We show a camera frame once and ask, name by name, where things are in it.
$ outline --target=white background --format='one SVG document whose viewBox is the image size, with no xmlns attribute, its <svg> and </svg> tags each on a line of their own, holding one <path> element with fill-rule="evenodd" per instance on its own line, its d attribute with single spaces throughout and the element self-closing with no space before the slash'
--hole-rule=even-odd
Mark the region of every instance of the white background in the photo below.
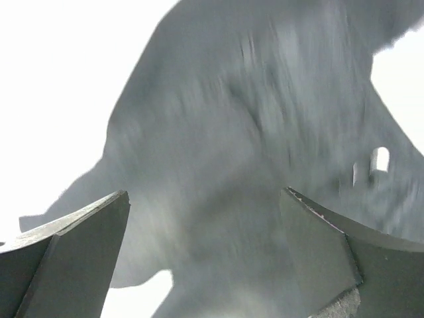
<svg viewBox="0 0 424 318">
<path fill-rule="evenodd" d="M 175 2 L 0 2 L 0 240 L 100 158 L 112 108 Z M 421 152 L 423 74 L 424 28 L 374 62 L 374 85 Z M 144 286 L 111 290 L 102 318 L 148 318 L 171 286 L 161 272 Z"/>
</svg>

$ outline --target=white surface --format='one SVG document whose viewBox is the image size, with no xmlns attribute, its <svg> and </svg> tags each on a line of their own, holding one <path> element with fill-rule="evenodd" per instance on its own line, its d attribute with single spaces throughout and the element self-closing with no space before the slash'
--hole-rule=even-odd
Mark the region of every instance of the white surface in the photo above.
<svg viewBox="0 0 424 318">
<path fill-rule="evenodd" d="M 19 215 L 42 213 L 99 159 L 111 110 L 175 2 L 0 1 L 0 240 L 19 231 Z M 421 152 L 423 57 L 424 28 L 380 53 L 373 73 Z M 143 286 L 111 290 L 103 318 L 148 318 L 171 286 L 161 272 Z"/>
</svg>

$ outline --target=dark gray garment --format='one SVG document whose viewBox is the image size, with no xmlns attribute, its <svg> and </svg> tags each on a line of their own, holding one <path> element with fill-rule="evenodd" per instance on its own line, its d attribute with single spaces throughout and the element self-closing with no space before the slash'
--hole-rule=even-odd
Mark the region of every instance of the dark gray garment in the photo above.
<svg viewBox="0 0 424 318">
<path fill-rule="evenodd" d="M 100 162 L 21 229 L 124 189 L 131 213 L 112 286 L 171 268 L 155 317 L 294 317 L 283 187 L 423 239 L 423 157 L 370 81 L 372 55 L 423 13 L 424 0 L 182 0 L 131 74 Z M 376 187 L 379 146 L 391 162 Z"/>
</svg>

